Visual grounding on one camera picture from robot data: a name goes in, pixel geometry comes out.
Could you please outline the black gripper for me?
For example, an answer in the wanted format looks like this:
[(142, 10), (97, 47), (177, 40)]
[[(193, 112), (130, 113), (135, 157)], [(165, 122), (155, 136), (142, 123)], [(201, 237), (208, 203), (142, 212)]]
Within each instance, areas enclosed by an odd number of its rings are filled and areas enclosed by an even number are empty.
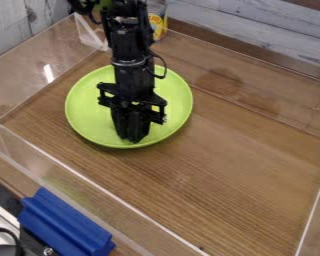
[(149, 133), (150, 122), (163, 123), (166, 101), (153, 91), (137, 96), (122, 94), (118, 85), (113, 83), (99, 82), (97, 89), (99, 90), (98, 104), (110, 109), (118, 137), (131, 138), (131, 142), (138, 143)]

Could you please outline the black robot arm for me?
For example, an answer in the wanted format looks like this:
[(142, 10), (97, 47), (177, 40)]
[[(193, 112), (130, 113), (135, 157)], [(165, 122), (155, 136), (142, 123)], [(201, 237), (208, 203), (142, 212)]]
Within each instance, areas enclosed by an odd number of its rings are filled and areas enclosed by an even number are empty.
[(154, 72), (151, 51), (153, 29), (146, 0), (67, 0), (71, 9), (101, 25), (107, 47), (114, 83), (99, 82), (98, 104), (110, 109), (114, 129), (121, 139), (138, 143), (149, 134), (150, 124), (165, 122), (166, 100), (154, 92), (154, 79), (166, 74)]

